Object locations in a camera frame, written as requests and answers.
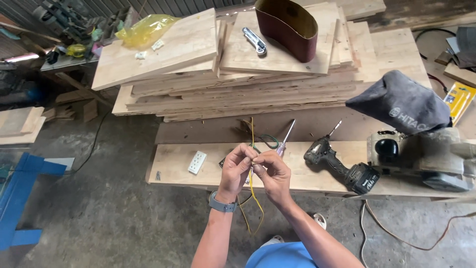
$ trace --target sanding belt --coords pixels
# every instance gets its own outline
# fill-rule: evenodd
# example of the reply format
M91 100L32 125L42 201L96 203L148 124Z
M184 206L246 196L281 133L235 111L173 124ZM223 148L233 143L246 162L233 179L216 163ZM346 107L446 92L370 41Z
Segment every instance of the sanding belt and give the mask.
M290 0L257 0L259 30L285 46L300 62L316 55L317 22L300 5Z

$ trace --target gray watch strap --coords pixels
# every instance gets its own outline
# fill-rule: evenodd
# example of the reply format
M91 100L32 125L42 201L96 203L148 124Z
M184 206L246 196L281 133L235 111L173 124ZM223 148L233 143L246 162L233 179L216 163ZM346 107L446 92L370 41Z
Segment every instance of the gray watch strap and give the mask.
M216 191L211 193L210 203L209 203L210 207L221 212L235 212L238 206L238 202L231 203L231 204L224 204L215 199L216 195L217 195Z

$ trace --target black cable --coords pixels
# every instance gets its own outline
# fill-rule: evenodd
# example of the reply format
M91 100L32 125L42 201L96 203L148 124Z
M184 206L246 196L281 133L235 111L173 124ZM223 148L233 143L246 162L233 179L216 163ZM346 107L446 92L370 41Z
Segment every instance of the black cable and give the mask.
M417 42L417 40L426 32L429 32L429 31L444 31L444 32L447 32L449 34L451 34L452 36L456 36L456 34L452 31L448 31L446 29L441 29L441 28L430 28L430 29L426 29L426 30L423 30L421 31L416 37L415 37L415 43ZM424 56L422 53L420 53L420 57L422 57L423 59L425 60L428 60L428 58L426 56Z
M99 126L98 126L98 130L96 131L96 136L94 137L94 142L92 143L92 148L91 148L91 151L89 152L89 155L88 155L88 158L86 158L86 160L79 166L79 168L77 168L76 170L72 171L72 172L69 172L65 175L72 175L72 174L75 174L76 172L78 172L83 166L84 164L86 164L86 162L91 158L91 155L92 153L94 152L94 147L96 146L96 141L98 140L98 134L99 134L99 130L101 129L101 126L102 126L102 123L104 122L104 119L106 119L106 116L112 111L109 110L107 111L104 116L102 117L101 119L101 123L99 123Z
M438 83L440 83L443 86L443 91L445 92L445 94L448 94L448 88L445 86L443 81L441 81L438 77L433 76L429 73L427 73L427 75L428 75L428 78L433 79L433 80L437 81Z

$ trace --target screwdriver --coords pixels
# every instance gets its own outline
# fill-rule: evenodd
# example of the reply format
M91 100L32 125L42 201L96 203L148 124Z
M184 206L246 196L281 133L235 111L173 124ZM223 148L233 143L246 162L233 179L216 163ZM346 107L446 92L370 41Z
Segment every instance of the screwdriver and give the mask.
M291 124L291 127L289 128L288 134L286 134L286 137L284 137L283 143L279 145L279 147L276 149L276 153L278 153L279 156L283 157L284 150L286 149L286 140L288 140L289 133L291 133L291 130L293 129L294 123L296 122L296 119L293 119L293 123ZM251 167L251 174L246 178L246 184L249 184L249 179L253 176L253 167Z
M291 133L291 130L293 129L294 123L296 122L296 119L293 119L293 123L291 124L291 127L289 128L288 134L286 134L286 137L283 140L283 143L276 149L276 153L278 153L279 156L283 157L284 150L286 149L286 140L288 139L289 133Z

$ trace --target electrical outlet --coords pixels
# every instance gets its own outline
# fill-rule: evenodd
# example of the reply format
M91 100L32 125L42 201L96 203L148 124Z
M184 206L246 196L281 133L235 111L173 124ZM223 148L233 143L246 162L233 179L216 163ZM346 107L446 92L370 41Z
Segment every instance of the electrical outlet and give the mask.
M198 172L200 171L200 168L202 167L203 162L205 161L205 158L207 158L206 153L197 151L197 153L192 159L192 162L190 162L190 165L188 166L188 171L190 171L193 174L198 174Z

